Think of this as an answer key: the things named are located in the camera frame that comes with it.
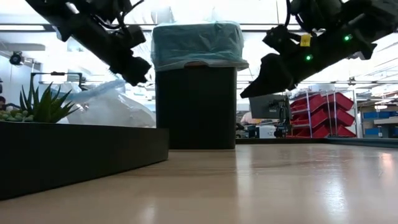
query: black planter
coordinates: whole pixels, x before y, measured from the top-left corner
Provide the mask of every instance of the black planter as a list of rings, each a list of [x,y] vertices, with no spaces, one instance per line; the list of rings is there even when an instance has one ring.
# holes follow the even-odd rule
[[[0,122],[0,200],[167,160],[166,129]]]

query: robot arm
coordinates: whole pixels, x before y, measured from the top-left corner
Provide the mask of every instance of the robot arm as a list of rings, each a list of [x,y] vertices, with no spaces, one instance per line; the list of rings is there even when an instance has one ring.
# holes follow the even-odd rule
[[[138,4],[130,0],[26,0],[26,2],[57,30],[57,37],[69,37],[93,52],[133,86],[145,83],[150,64],[133,57],[132,48],[145,42],[139,26],[126,26],[124,16]],[[118,26],[112,22],[118,20]]]
[[[287,0],[284,25],[271,29],[263,42],[278,54],[261,59],[259,76],[242,98],[293,90],[304,79],[359,52],[369,60],[377,44],[397,30],[396,0]],[[290,15],[309,35],[287,30]]]

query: ceiling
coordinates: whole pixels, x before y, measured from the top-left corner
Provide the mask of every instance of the ceiling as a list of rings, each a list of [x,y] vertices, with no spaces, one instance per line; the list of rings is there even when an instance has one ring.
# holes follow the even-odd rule
[[[24,0],[0,0],[0,6],[0,24],[48,24]],[[284,21],[285,15],[285,0],[229,0],[228,7],[225,6],[224,0],[147,0],[127,15],[126,23],[158,24],[170,20],[187,22],[213,19],[236,21],[258,29],[261,27],[260,24],[278,24]],[[262,43],[264,36],[265,32],[244,32],[243,59],[249,62],[250,67],[239,72],[238,81],[255,79],[259,73],[261,57],[274,52]],[[334,81],[347,80],[349,77],[356,77],[357,80],[396,79],[398,63],[395,55],[398,45],[393,44],[397,42],[397,37],[397,34],[392,34],[378,40],[379,46],[369,61],[342,60],[308,80]],[[151,33],[146,33],[146,38],[146,43],[133,50],[135,55],[150,61]],[[46,46],[46,51],[26,51],[25,55],[42,63],[51,59],[52,63],[67,63],[70,69],[81,67],[91,74],[108,75],[108,66],[93,54],[77,52],[81,48],[79,43],[74,40],[63,43],[57,39],[54,32],[0,32],[0,41],[15,44],[43,44]],[[150,71],[150,76],[154,78],[153,70]]]

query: black trash can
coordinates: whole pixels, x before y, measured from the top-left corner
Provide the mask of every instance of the black trash can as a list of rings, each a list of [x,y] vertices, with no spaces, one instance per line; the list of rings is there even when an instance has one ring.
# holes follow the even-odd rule
[[[234,149],[236,68],[190,66],[157,72],[156,123],[170,149]]]

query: white plastic bag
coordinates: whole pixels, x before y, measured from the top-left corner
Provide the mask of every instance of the white plastic bag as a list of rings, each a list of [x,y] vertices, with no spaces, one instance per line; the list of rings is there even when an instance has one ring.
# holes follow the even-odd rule
[[[72,89],[68,100],[75,103],[72,109],[77,109],[67,117],[69,123],[154,128],[155,114],[118,91],[125,84],[124,80],[115,80],[87,91],[71,88],[68,83],[62,84],[63,93]]]

